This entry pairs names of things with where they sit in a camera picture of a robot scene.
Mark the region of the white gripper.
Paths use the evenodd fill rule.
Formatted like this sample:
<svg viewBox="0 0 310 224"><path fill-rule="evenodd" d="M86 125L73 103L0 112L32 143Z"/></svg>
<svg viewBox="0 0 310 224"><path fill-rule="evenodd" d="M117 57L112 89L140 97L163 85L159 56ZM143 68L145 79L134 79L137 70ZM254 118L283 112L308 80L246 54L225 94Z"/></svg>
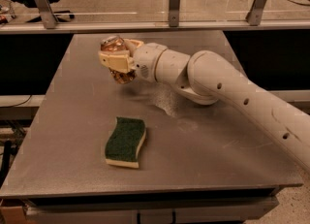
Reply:
<svg viewBox="0 0 310 224"><path fill-rule="evenodd" d="M100 50L98 52L100 62L121 73L129 73L135 65L136 74L140 79L155 82L157 62L168 48L156 43L145 44L143 41L134 39L125 39L124 43L127 50Z"/></svg>

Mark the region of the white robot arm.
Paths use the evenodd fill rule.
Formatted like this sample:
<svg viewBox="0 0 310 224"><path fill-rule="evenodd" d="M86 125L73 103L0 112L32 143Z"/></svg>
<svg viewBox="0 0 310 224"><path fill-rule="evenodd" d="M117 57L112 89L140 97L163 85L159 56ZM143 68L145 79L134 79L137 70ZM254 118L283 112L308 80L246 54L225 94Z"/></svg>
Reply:
<svg viewBox="0 0 310 224"><path fill-rule="evenodd" d="M99 59L120 83L140 78L167 84L201 105L225 102L310 171L310 115L251 82L221 55L210 50L188 55L112 36L101 42Z"/></svg>

